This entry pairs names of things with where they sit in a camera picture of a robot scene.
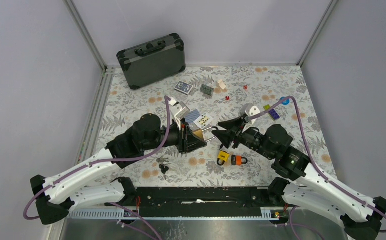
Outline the black-headed keys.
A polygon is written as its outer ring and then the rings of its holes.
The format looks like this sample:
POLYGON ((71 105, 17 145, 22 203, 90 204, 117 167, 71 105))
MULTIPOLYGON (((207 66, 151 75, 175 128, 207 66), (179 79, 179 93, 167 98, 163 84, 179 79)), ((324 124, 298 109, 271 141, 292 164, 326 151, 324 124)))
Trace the black-headed keys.
POLYGON ((159 165, 159 168, 161 170, 161 173, 163 174, 163 177, 165 180, 167 180, 166 173, 169 171, 169 167, 163 163, 159 165))

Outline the orange black padlock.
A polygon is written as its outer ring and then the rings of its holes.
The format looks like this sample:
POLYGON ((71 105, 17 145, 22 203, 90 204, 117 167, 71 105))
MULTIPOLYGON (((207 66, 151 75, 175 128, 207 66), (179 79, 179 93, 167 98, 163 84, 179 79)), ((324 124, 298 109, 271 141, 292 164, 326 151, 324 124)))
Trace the orange black padlock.
POLYGON ((248 163, 246 157, 242 157, 240 155, 231 155, 231 165, 232 166, 240 166, 248 163))

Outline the yellow black padlock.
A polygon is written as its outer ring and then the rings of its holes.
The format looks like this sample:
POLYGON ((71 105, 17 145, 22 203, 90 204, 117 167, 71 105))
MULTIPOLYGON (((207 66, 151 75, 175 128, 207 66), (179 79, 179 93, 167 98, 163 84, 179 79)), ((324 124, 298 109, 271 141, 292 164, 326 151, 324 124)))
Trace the yellow black padlock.
POLYGON ((216 164, 218 166, 223 166, 225 162, 229 159, 229 154, 223 150, 220 150, 218 155, 217 155, 217 161, 216 164))

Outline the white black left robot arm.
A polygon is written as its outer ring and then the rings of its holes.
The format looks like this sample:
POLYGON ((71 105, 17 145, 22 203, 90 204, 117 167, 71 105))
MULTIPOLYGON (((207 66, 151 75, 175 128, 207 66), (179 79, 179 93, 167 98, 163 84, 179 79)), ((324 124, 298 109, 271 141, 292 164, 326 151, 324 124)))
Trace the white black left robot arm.
POLYGON ((104 187, 88 187, 87 183, 148 158, 161 148, 173 146, 180 154, 187 154, 206 145, 205 140, 193 134, 185 120, 170 120, 162 126, 157 115, 145 114, 86 161, 52 177, 32 177, 31 203, 35 203, 36 218, 43 225, 50 225, 80 207, 107 202, 131 205, 136 193, 129 178, 121 177, 104 187))

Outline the brass padlock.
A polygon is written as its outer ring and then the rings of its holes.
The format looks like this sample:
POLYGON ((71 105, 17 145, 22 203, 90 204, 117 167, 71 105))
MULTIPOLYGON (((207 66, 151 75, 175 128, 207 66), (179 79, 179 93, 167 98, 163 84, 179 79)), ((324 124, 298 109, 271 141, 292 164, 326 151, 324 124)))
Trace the brass padlock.
POLYGON ((207 142, 215 139, 216 137, 212 136, 209 139, 205 139, 204 133, 209 132, 209 131, 213 131, 213 130, 218 130, 218 128, 216 126, 210 126, 210 127, 204 128, 204 129, 198 129, 198 130, 193 131, 193 135, 195 135, 196 137, 198 137, 199 139, 201 139, 202 141, 207 143, 207 142))

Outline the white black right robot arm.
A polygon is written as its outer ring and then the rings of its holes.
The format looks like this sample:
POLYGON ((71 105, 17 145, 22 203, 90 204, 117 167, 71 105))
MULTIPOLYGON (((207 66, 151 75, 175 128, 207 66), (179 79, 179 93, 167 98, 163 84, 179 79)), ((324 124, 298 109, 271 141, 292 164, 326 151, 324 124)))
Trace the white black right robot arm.
POLYGON ((242 117, 220 122, 212 134, 225 148, 243 145, 268 160, 278 177, 271 183, 269 203, 302 207, 338 224, 354 240, 374 240, 381 233, 386 199, 371 198, 326 174, 310 158, 291 146, 292 138, 279 124, 264 134, 246 127, 242 117))

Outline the silver keys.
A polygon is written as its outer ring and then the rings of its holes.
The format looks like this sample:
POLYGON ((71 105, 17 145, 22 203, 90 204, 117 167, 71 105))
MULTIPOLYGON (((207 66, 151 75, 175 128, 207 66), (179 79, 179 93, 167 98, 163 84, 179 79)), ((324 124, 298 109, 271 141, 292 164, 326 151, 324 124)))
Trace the silver keys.
POLYGON ((168 158, 161 156, 161 157, 159 157, 159 158, 156 159, 156 162, 157 162, 158 164, 166 164, 166 163, 168 163, 169 161, 168 161, 168 158))

